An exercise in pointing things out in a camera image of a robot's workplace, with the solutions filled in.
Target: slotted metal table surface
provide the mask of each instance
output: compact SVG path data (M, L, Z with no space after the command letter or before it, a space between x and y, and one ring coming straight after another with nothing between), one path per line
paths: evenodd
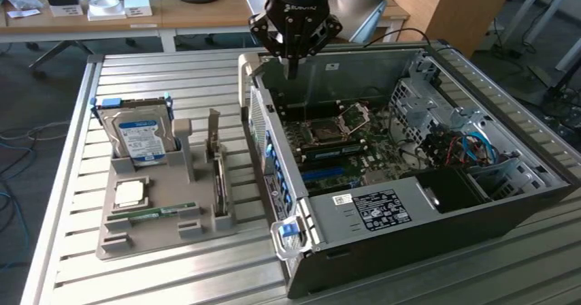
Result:
M578 300L578 193L496 240L304 299L287 299L239 116L237 56L256 50L115 55L103 61L93 58L87 65L21 304L568 304ZM542 130L455 51L443 53L580 174L578 153ZM451 82L444 82L443 90L459 104L473 102ZM217 240L103 262L93 252L111 144L91 117L88 100L159 97L164 92L175 99L175 117L192 120L192 144L204 142L208 109L221 112L220 137L241 230Z

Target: tape roll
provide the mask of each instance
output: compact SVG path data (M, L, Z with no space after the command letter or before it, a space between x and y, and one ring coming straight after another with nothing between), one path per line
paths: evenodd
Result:
M121 2L119 0L91 0L89 10L97 15L117 14L121 9Z

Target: blue cable on floor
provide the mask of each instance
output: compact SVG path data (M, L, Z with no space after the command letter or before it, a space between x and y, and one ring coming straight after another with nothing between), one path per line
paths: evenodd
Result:
M11 145L7 145L4 143L0 143L0 147L8 148L11 150L25 150L29 153L29 161L28 161L27 165L20 170L17 170L11 176L8 176L7 178L0 177L0 180L5 181L5 180L15 178L33 164L35 159L36 159L36 152L33 149L31 149L28 147L11 146Z
M23 257L25 257L27 254L28 254L28 248L29 248L29 236L28 236L27 225L24 224L24 217L21 216L20 205L19 205L19 202L7 193L0 193L0 196L4 196L5 198L8 198L8 201L12 202L12 205L13 205L13 207L16 209L16 214L19 215L20 226L21 226L21 229L24 231L24 252L23 252ZM9 263L7 263L4 265L4 267L0 268L0 274L9 268L9 266L15 262L17 262L17 260L11 261Z

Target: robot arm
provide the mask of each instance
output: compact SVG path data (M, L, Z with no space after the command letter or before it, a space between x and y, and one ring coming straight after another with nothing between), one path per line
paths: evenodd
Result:
M267 0L264 10L249 19L251 32L285 65L287 79L295 79L300 61L317 54L343 27L329 0Z

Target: white cable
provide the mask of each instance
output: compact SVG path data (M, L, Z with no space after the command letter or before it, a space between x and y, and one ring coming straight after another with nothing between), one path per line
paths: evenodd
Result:
M59 121L55 123L48 123L45 125L37 126L35 128L32 128L29 131L27 131L27 133L24 133L23 135L17 135L17 136L4 136L0 134L0 140L21 140L23 138L28 138L29 140L37 140L37 141L45 141L45 140L57 140L59 138L64 138L67 137L67 134L63 135L57 135L53 137L45 137L45 138L35 138L32 135L35 133L40 133L43 130L45 130L47 128L51 127L56 127L56 126L61 126L61 125L69 125L71 122L69 121Z

